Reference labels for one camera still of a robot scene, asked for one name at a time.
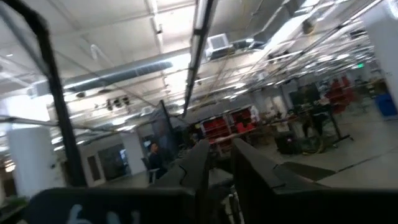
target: concrete floor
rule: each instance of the concrete floor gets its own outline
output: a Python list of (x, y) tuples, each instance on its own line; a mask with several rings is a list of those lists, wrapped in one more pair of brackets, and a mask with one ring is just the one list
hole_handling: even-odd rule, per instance
[[(354, 141), (346, 139), (339, 142), (336, 149), (330, 148), (323, 154), (311, 156), (281, 155), (275, 144), (258, 148), (279, 164), (290, 161), (337, 171), (335, 175), (318, 181), (327, 186), (398, 188), (398, 120), (383, 121), (372, 101), (368, 102), (366, 112), (353, 105), (335, 118), (342, 134), (350, 134)], [(147, 187), (147, 183), (147, 176), (142, 173), (108, 182), (103, 187)]]

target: white ceiling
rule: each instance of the white ceiling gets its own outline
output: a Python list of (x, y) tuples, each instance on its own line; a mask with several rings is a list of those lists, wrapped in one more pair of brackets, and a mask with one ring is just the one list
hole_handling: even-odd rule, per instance
[[(270, 13), (273, 12), (268, 12), (266, 9), (271, 8), (275, 2), (220, 0), (210, 35), (225, 33), (230, 42), (252, 37), (266, 24), (267, 19), (264, 18), (271, 17)], [(333, 0), (322, 0), (319, 4), (328, 2)], [(313, 34), (303, 35), (299, 23), (298, 26), (288, 29), (288, 33), (281, 35), (277, 45), (271, 49), (244, 52), (204, 63), (198, 72), (201, 85), (195, 85), (193, 98), (237, 83), (251, 83), (255, 79), (253, 71), (267, 70), (272, 73), (283, 65), (284, 61), (270, 64), (267, 62), (268, 53), (274, 54), (285, 50), (291, 53), (303, 50), (323, 37), (330, 29), (347, 20), (347, 16), (352, 15), (355, 10), (370, 2), (372, 1), (347, 0), (335, 5), (329, 4), (312, 16), (312, 19), (316, 20), (326, 15), (323, 20), (315, 23)], [(194, 0), (30, 0), (26, 3), (43, 15), (49, 24), (58, 69), (64, 80), (190, 46), (195, 13)], [(15, 13), (11, 13), (35, 46), (26, 24)], [(154, 21), (162, 24), (163, 33), (158, 36), (155, 33)], [(320, 44), (322, 46), (329, 42), (333, 44), (332, 46), (315, 48), (314, 54), (304, 55), (297, 63), (289, 65), (289, 68), (309, 63), (322, 55), (333, 55), (337, 51), (353, 49), (358, 44), (369, 45), (367, 38), (352, 42), (344, 38), (343, 34), (361, 26), (360, 22), (348, 26)], [(43, 80), (44, 77), (2, 23), (0, 23), (0, 32), (2, 34), (0, 65), (4, 67), (0, 77), (0, 92), (2, 97), (7, 97), (7, 93), (24, 88), (23, 83), (28, 85)], [(345, 43), (348, 44), (342, 47), (336, 46)], [(97, 60), (90, 51), (92, 45), (103, 54), (97, 52)], [(275, 74), (269, 78), (273, 80), (285, 77)], [(104, 105), (107, 99), (130, 96), (132, 104), (130, 111), (140, 110), (148, 103), (156, 105), (161, 99), (173, 102), (183, 98), (186, 79), (187, 71), (184, 69), (179, 72), (164, 70), (107, 86), (107, 89), (112, 90), (110, 93), (100, 95), (99, 88), (87, 91), (87, 97), (84, 99), (72, 95), (66, 97), (66, 100), (69, 102), (71, 114), (86, 114), (74, 119), (74, 123), (94, 126), (111, 121), (115, 116), (127, 114), (127, 110), (106, 110)], [(51, 106), (49, 110), (50, 114), (53, 113)]]

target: chair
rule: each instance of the chair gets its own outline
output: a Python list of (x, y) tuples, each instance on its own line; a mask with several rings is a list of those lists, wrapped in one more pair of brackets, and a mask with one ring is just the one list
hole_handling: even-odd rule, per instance
[(156, 180), (156, 172), (159, 169), (151, 169), (148, 158), (141, 158), (141, 160), (144, 163), (145, 168), (147, 169), (147, 173), (149, 176), (149, 183), (153, 184)]

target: blue container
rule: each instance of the blue container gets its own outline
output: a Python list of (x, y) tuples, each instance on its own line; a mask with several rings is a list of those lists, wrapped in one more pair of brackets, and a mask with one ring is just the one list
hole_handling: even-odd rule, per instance
[(384, 117), (395, 116), (398, 114), (397, 108), (390, 94), (386, 93), (375, 97), (377, 107)]

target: person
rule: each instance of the person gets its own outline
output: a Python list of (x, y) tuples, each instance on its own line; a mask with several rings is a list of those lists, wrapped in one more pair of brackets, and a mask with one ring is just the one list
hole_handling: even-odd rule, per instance
[(161, 178), (167, 172), (167, 169), (163, 166), (163, 160), (159, 155), (159, 147), (154, 142), (150, 145), (149, 165), (151, 169), (159, 169), (155, 173), (156, 179)]

